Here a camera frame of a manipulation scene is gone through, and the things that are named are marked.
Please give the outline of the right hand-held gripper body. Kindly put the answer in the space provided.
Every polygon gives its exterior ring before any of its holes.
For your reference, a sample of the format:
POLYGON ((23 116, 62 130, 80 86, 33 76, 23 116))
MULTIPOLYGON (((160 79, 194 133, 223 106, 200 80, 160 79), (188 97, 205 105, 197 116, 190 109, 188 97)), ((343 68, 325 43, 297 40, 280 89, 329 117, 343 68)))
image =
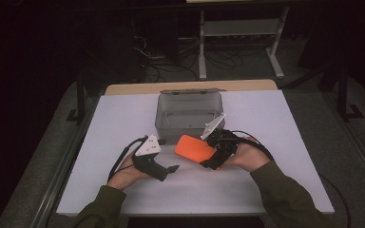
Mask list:
POLYGON ((231 131, 222 128, 225 114, 207 123, 201 134, 201 139, 213 149, 214 154, 208 159, 209 162, 225 162, 230 158, 238 147, 238 137, 231 131))

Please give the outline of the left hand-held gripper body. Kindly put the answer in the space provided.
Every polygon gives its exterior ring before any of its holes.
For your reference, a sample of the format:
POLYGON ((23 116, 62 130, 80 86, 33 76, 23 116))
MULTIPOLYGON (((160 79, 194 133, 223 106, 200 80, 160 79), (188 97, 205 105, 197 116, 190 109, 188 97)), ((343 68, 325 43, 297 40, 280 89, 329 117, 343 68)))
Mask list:
POLYGON ((160 152, 161 147, 157 137, 155 135, 145 136, 143 142, 133 152, 134 167, 158 181, 164 181, 168 171, 155 161, 160 152))

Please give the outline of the orange phone case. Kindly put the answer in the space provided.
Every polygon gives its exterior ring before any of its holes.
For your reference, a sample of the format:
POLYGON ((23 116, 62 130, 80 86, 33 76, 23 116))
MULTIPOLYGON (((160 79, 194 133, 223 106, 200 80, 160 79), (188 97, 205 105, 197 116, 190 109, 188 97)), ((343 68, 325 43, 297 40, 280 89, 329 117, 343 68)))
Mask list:
POLYGON ((180 137, 174 152, 176 155, 196 163, 208 161, 215 154, 215 150, 207 142, 188 135, 180 137))

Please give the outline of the grey transparent plastic box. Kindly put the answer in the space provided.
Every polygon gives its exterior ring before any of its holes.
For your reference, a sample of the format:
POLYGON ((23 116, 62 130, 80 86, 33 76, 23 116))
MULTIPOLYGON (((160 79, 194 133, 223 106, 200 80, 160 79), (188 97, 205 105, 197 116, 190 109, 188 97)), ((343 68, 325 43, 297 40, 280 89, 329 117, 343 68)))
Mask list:
POLYGON ((218 90, 162 92, 155 119, 158 139, 166 144, 176 144, 182 135, 199 139, 205 125, 222 113, 218 90))

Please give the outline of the person's left hand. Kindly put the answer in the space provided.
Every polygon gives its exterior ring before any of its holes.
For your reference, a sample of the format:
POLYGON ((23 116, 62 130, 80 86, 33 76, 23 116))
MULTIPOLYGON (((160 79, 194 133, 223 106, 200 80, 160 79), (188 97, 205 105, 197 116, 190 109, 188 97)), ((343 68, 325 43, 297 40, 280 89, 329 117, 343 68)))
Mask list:
POLYGON ((133 183, 146 178, 148 178, 148 175, 136 169, 133 165, 132 156, 127 155, 106 185, 118 190, 125 190, 133 183))

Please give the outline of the person's right hand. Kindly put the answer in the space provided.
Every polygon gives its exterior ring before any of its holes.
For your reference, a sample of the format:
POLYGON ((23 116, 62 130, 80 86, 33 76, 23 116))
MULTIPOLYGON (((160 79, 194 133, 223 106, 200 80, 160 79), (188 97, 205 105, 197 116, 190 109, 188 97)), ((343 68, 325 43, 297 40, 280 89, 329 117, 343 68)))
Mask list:
POLYGON ((245 171, 253 172, 264 166, 269 161, 270 159, 255 146, 245 142, 240 142, 236 153, 223 165, 237 166, 245 171))

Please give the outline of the black metal stand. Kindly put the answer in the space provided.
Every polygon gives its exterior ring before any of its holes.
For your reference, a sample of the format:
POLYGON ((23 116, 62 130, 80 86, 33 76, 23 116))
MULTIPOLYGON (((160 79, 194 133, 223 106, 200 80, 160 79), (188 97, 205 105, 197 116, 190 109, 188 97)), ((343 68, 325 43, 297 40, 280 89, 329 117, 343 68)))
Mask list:
POLYGON ((341 65, 337 84, 337 111, 340 117, 348 122, 350 119, 361 119, 362 113, 355 104, 347 103, 348 75, 346 68, 341 65))
POLYGON ((76 122, 79 125, 85 117, 85 87, 83 83, 83 76, 79 74, 76 81, 76 101, 77 106, 71 109, 67 115, 68 122, 76 122))

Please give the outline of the white metal desk frame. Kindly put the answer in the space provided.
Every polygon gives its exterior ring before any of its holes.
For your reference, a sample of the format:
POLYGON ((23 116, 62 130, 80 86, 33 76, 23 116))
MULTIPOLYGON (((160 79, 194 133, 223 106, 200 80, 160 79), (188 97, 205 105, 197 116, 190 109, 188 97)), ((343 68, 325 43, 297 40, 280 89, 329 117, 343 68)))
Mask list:
POLYGON ((201 12, 200 37, 199 37, 199 79, 206 80, 206 63, 204 56, 204 38, 218 36, 244 36, 244 35, 273 35, 274 42, 265 49, 269 62, 278 79, 284 78, 284 73, 276 57, 281 34, 283 32, 289 7, 281 11, 279 18, 249 19, 227 21, 205 21, 204 11, 201 12))

